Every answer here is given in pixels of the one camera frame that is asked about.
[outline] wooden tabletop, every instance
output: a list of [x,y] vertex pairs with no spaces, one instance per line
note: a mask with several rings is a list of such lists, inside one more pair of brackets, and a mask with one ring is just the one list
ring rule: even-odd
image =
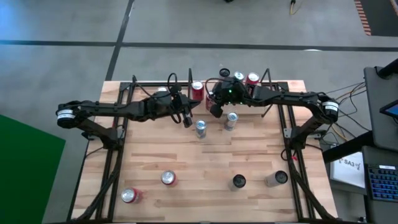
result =
[[[285,81],[290,91],[305,91],[301,80]],[[100,101],[113,103],[118,97],[120,82],[104,82]],[[157,88],[147,87],[149,93]],[[133,100],[147,97],[139,88]],[[267,187],[265,176],[278,170],[289,173],[287,163],[280,158],[284,148],[277,107],[266,117],[264,108],[226,108],[239,115],[234,131],[223,129],[224,118],[216,119],[205,104],[193,110],[193,121],[207,122],[207,136],[198,139],[195,125],[186,129],[169,117],[138,123],[129,121],[126,131],[123,163],[119,179],[114,222],[286,222],[297,221],[290,181],[277,187]],[[287,109],[285,117],[289,124]],[[294,107],[297,125],[311,117],[306,108]],[[113,118],[96,117],[95,121],[111,127]],[[307,143],[318,146],[309,139]],[[92,141],[91,152],[102,144]],[[335,203],[331,193],[322,152],[313,147],[303,150],[310,188],[317,199],[335,217]],[[78,188],[72,217],[81,215],[100,189],[106,150],[87,157]],[[160,181],[165,170],[173,170],[178,178],[174,188]],[[235,174],[242,174],[247,184],[232,192],[228,182]],[[143,191],[143,200],[124,203],[120,193],[127,187]],[[103,214],[108,211],[110,190]],[[308,216],[304,193],[300,198],[305,217]]]

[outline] gray floor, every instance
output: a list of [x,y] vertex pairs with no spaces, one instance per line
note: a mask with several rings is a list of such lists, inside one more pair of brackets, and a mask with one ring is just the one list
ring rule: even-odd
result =
[[[0,40],[115,42],[128,0],[0,0]],[[363,32],[353,0],[305,0],[294,16],[289,1],[136,0],[125,42],[397,47],[396,37]],[[114,47],[0,45],[0,113],[67,140],[44,223],[67,217],[86,140],[56,125],[55,110],[70,100],[97,100]],[[271,69],[275,80],[304,80],[308,90],[330,91],[363,80],[363,68],[385,65],[397,52],[309,52],[127,48],[120,51],[113,80],[186,80],[217,76],[221,67],[244,73]],[[354,99],[353,115],[370,128],[366,95]],[[341,109],[350,112],[346,102]],[[354,134],[351,120],[339,123]],[[333,190],[339,217],[364,215],[362,196]]]

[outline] green backdrop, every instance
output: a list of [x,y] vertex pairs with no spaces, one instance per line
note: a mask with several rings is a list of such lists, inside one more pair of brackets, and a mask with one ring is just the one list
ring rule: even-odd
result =
[[0,115],[0,223],[42,223],[64,145]]

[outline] black metal frame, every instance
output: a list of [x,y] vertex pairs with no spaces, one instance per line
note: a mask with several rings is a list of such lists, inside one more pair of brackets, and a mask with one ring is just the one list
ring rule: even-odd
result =
[[[289,86],[287,82],[271,82],[271,75],[269,74],[269,70],[267,70],[262,78],[261,81],[263,81],[264,77],[266,75],[269,75],[267,83],[262,83],[263,86],[269,86],[271,88],[275,88],[276,90],[289,90]],[[181,86],[188,87],[188,97],[190,96],[190,86],[192,83],[192,71],[189,70],[188,73],[188,81],[187,82],[179,82]],[[128,96],[127,96],[127,102],[130,102],[132,100],[132,94],[134,93],[135,89],[135,82],[136,80],[133,80],[133,82],[122,82],[119,87],[119,95],[118,95],[118,103],[120,103],[123,99],[124,92],[126,90],[129,90]],[[141,86],[166,86],[167,82],[143,82],[140,83]],[[290,119],[290,125],[291,127],[296,127],[295,123],[295,117],[294,117],[294,112],[293,112],[293,107],[288,106],[287,107],[288,114],[289,114],[289,119]],[[279,111],[279,118],[280,118],[280,126],[282,130],[284,128],[287,128],[285,116],[284,116],[284,109],[282,105],[278,105],[278,111]],[[113,128],[117,128],[118,126],[118,121],[119,118],[114,118],[113,122]],[[124,118],[123,119],[123,128],[126,130],[127,129],[127,124],[128,124],[128,119]],[[119,182],[119,171],[121,168],[121,163],[122,163],[122,158],[123,158],[123,149],[124,149],[124,136],[122,136],[122,146],[118,151],[118,155],[116,158],[116,164],[115,167],[112,171],[112,173],[109,175],[110,172],[110,166],[111,166],[111,161],[112,161],[112,156],[113,156],[113,150],[108,150],[107,156],[106,156],[106,162],[105,162],[105,167],[104,167],[104,173],[103,173],[103,180],[101,183],[101,190],[99,194],[95,197],[93,203],[88,207],[88,209],[94,209],[96,210],[95,214],[95,219],[90,220],[91,215],[87,215],[79,220],[71,220],[71,215],[73,211],[73,207],[75,204],[75,199],[76,199],[76,194],[78,190],[79,183],[76,185],[75,189],[75,195],[73,198],[73,202],[70,206],[70,212],[68,216],[68,220],[66,223],[112,223],[113,222],[113,215],[114,215],[114,206],[116,202],[116,197],[117,197],[117,189],[118,189],[118,182]],[[295,147],[292,149],[289,149],[289,146],[291,146],[290,138],[285,137],[283,134],[284,138],[284,144],[286,150],[286,155],[287,155],[287,162],[289,165],[289,173],[290,173],[290,181],[292,183],[292,191],[293,191],[293,198],[294,198],[294,203],[295,203],[295,209],[296,209],[296,214],[297,214],[297,219],[299,222],[307,222],[307,223],[351,223],[351,222],[343,222],[340,220],[329,220],[327,215],[324,215],[323,218],[326,218],[326,220],[320,220],[315,218],[315,211],[314,211],[314,205],[317,205],[318,208],[322,207],[319,202],[316,200],[315,196],[311,193],[308,187],[308,177],[307,177],[307,172],[305,170],[305,164],[304,164],[304,159],[303,159],[303,154],[300,148],[296,149]],[[293,159],[292,159],[292,150],[297,151],[297,159],[298,159],[298,166],[300,168],[300,173],[297,172],[296,168],[294,167]],[[81,172],[83,170],[84,166],[84,161],[81,167]],[[109,210],[108,210],[108,215],[106,218],[102,217],[102,212],[103,212],[103,203],[104,203],[104,196],[107,190],[109,189],[110,185],[112,185],[112,190],[111,190],[111,197],[110,197],[110,204],[109,204]],[[304,218],[303,215],[303,210],[301,206],[301,201],[300,201],[300,194],[299,194],[299,188],[297,187],[297,184],[302,186],[302,189],[305,192],[305,199],[307,201],[307,208],[308,208],[308,218]]]

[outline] red can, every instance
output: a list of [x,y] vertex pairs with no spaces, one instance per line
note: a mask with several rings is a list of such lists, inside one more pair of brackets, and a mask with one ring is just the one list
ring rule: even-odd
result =
[[142,192],[133,187],[122,191],[122,201],[126,203],[139,203],[142,200]]
[[162,176],[160,177],[162,183],[164,185],[167,185],[168,187],[174,187],[177,184],[177,176],[175,175],[175,172],[171,170],[167,170],[163,172]]
[[257,73],[251,72],[246,77],[246,84],[256,85],[259,83],[260,76]]
[[213,94],[212,91],[209,92],[209,94],[206,95],[206,110],[210,110],[211,106],[214,105],[214,101],[210,98],[210,96]]
[[196,81],[192,83],[192,99],[202,101],[205,96],[203,83]]
[[243,79],[244,79],[243,73],[241,73],[241,72],[235,72],[235,73],[234,73],[234,77],[237,78],[239,81],[242,81],[242,82],[243,82]]

